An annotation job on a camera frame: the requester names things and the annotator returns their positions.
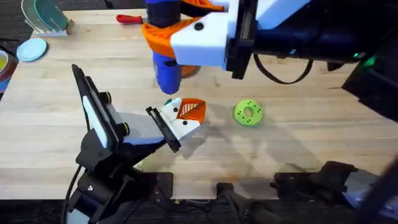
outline wooden tabletop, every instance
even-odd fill
[[[0,102],[0,198],[64,198],[86,133],[75,63],[108,90],[120,112],[146,114],[170,98],[156,84],[152,54],[139,25],[119,25],[116,14],[144,10],[70,11],[69,37],[44,38],[49,50],[36,62],[20,62]],[[305,68],[303,60],[262,57],[284,80]],[[167,146],[142,164],[147,171],[174,173],[175,198],[214,198],[217,182],[233,182],[239,193],[269,198],[275,172],[300,167],[316,171],[326,161],[380,173],[398,152],[398,124],[340,88],[353,65],[328,72],[316,62],[308,78],[279,85],[253,61],[244,80],[220,68],[203,67],[182,82],[175,96],[207,102],[201,130],[174,154]],[[258,101],[263,122],[255,128],[232,118],[243,99]]]

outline green ring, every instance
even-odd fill
[[[244,110],[249,109],[252,112],[252,116],[246,116]],[[235,120],[243,126],[255,126],[262,120],[262,108],[259,103],[254,100],[243,100],[240,101],[234,110]]]

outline bolt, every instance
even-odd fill
[[[203,23],[201,22],[197,22],[194,26],[195,30],[199,31],[199,30],[203,30],[203,28],[205,28],[205,25],[203,25]]]

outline screwdriver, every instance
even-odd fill
[[[122,14],[117,15],[116,20],[122,24],[143,24],[144,22],[148,22],[148,20],[142,18],[142,16],[128,16]]]

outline wire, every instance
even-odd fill
[[[307,63],[307,66],[305,67],[305,70],[301,74],[301,76],[299,76],[296,80],[294,80],[292,82],[285,82],[285,81],[282,81],[282,80],[278,79],[277,77],[275,77],[273,74],[271,74],[271,72],[268,72],[268,70],[262,65],[258,54],[253,54],[253,57],[254,57],[254,62],[257,65],[257,68],[260,70],[260,72],[263,75],[265,75],[270,80],[272,80],[276,83],[279,83],[279,84],[283,84],[283,85],[294,84],[294,83],[298,83],[299,81],[303,80],[310,73],[312,65],[313,65],[313,60],[309,60]]]
[[[131,210],[130,214],[123,220],[122,224],[125,224],[130,217],[132,216],[132,214],[144,203],[144,200],[141,200],[141,202],[133,209]]]
[[[83,111],[85,113],[87,132],[89,132],[90,131],[90,120],[88,119],[88,115],[87,115],[86,111],[85,110],[83,110]],[[76,179],[77,179],[77,175],[79,175],[80,170],[81,170],[81,165],[79,165],[77,167],[75,174],[73,175],[72,179],[70,180],[69,187],[68,187],[68,190],[67,190],[67,194],[65,196],[65,201],[63,202],[63,205],[62,205],[60,224],[65,224],[65,215],[67,214],[67,207],[68,207],[68,201],[69,201],[69,198],[70,198],[70,193],[72,192],[72,188],[75,185],[75,182],[76,182]]]
[[[73,175],[72,180],[71,180],[70,183],[69,183],[69,187],[68,187],[68,190],[67,190],[67,194],[66,194],[66,196],[65,196],[65,201],[63,201],[63,205],[62,205],[62,213],[61,213],[60,224],[65,224],[65,216],[66,216],[66,214],[67,214],[68,200],[69,200],[69,198],[70,198],[70,193],[72,192],[73,185],[75,185],[76,178],[77,178],[77,176],[78,176],[80,170],[81,170],[81,165],[79,165],[79,166],[77,167],[76,172],[75,172],[75,174]]]
[[[163,191],[162,191],[161,189],[159,189],[159,192],[163,195],[163,197],[164,197],[165,199],[168,200],[168,198],[165,196],[165,194],[163,193]],[[174,209],[174,208],[167,208],[167,207],[164,207],[164,206],[160,205],[160,204],[157,203],[157,202],[154,202],[154,204],[157,205],[157,206],[158,206],[159,208],[161,208],[161,209],[164,209],[164,210],[171,210],[171,211],[173,211],[173,212],[190,213],[190,212],[193,212],[193,211],[195,211],[195,210],[202,211],[202,212],[205,213],[207,222],[208,222],[209,224],[213,224],[213,222],[212,222],[212,220],[211,220],[211,218],[210,218],[210,216],[209,216],[209,213],[212,211],[213,205],[218,201],[219,198],[220,198],[220,197],[217,197],[217,198],[214,199],[214,200],[207,200],[207,201],[205,201],[205,202],[201,202],[201,201],[197,201],[197,200],[187,200],[187,199],[182,200],[182,201],[180,202],[180,203],[181,203],[182,205],[184,205],[185,207],[193,207],[193,208],[194,208],[194,209],[191,209],[191,210],[176,210],[176,209]]]

